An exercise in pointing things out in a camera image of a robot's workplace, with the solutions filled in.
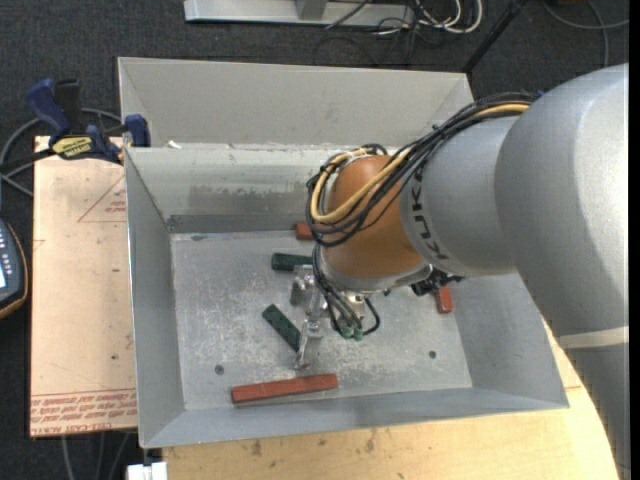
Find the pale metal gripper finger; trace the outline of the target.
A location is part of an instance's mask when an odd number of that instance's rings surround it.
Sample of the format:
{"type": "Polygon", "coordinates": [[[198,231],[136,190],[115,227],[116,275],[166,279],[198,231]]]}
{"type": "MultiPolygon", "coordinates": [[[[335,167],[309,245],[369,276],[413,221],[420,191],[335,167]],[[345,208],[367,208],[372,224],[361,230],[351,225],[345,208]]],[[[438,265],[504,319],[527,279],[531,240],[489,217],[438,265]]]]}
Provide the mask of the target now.
{"type": "Polygon", "coordinates": [[[319,356],[320,345],[324,338],[321,320],[310,320],[308,323],[308,362],[313,364],[319,356]]]}
{"type": "Polygon", "coordinates": [[[304,321],[301,331],[299,349],[294,360],[295,369],[305,369],[310,366],[310,332],[311,323],[309,321],[304,321]]]}

